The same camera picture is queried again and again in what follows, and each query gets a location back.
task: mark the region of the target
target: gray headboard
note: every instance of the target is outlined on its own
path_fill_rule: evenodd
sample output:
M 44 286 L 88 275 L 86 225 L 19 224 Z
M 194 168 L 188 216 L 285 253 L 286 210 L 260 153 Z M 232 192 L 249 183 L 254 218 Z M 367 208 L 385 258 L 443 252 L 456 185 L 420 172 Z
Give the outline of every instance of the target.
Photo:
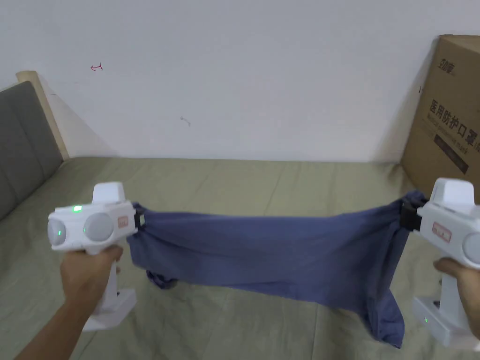
M 32 84 L 25 81 L 0 92 L 0 219 L 62 161 Z

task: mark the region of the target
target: bed sheet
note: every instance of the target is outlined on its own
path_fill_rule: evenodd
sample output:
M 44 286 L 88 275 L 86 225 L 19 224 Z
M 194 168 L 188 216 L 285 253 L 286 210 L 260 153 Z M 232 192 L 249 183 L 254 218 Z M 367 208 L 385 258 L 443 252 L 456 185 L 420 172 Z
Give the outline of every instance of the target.
M 0 222 L 0 353 L 11 359 L 61 305 L 61 256 L 47 216 L 88 203 L 93 186 L 122 181 L 128 199 L 158 211 L 330 216 L 387 204 L 412 190 L 399 165 L 77 158 Z M 440 289 L 438 252 L 411 235 L 391 286 L 405 318 L 403 347 L 374 341 L 350 312 L 229 288 L 151 284 L 129 249 L 119 286 L 138 302 L 116 328 L 83 333 L 72 359 L 477 359 L 445 349 L 413 317 L 413 295 Z

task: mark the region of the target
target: blue cloth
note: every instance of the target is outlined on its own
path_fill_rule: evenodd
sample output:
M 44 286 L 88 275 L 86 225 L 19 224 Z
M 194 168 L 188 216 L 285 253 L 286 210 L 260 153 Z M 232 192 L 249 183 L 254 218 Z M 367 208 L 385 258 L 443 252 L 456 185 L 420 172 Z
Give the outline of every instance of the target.
M 145 209 L 146 226 L 128 242 L 133 263 L 161 288 L 178 279 L 350 310 L 375 339 L 399 348 L 405 325 L 389 287 L 409 234 L 400 227 L 401 206 L 400 199 L 333 217 Z

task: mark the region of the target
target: black clip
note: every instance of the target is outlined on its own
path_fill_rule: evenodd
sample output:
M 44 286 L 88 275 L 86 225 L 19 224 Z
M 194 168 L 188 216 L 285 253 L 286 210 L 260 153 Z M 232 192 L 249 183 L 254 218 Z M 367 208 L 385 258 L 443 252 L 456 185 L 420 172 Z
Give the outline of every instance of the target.
M 137 229 L 141 229 L 146 225 L 144 212 L 145 211 L 143 209 L 136 209 L 136 213 L 133 218 L 135 219 L 135 227 Z
M 408 231 L 420 231 L 421 216 L 417 215 L 419 207 L 423 207 L 428 199 L 404 200 L 400 210 L 400 226 Z

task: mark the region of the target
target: bed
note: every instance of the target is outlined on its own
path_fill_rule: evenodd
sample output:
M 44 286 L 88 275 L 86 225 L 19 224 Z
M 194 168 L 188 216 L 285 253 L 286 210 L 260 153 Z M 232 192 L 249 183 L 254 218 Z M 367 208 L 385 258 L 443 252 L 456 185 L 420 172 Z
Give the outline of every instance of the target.
M 397 164 L 69 159 L 38 76 L 17 77 L 0 93 L 3 359 L 12 359 L 63 301 L 48 214 L 90 202 L 98 182 L 122 181 L 130 200 L 158 211 L 255 216 L 330 216 L 386 204 L 413 188 Z M 443 348 L 414 319 L 413 295 L 440 289 L 437 252 L 414 235 L 391 286 L 406 324 L 401 349 L 373 340 L 355 314 L 315 303 L 182 282 L 160 290 L 124 247 L 119 286 L 136 289 L 137 305 L 118 327 L 83 333 L 72 359 L 478 358 Z

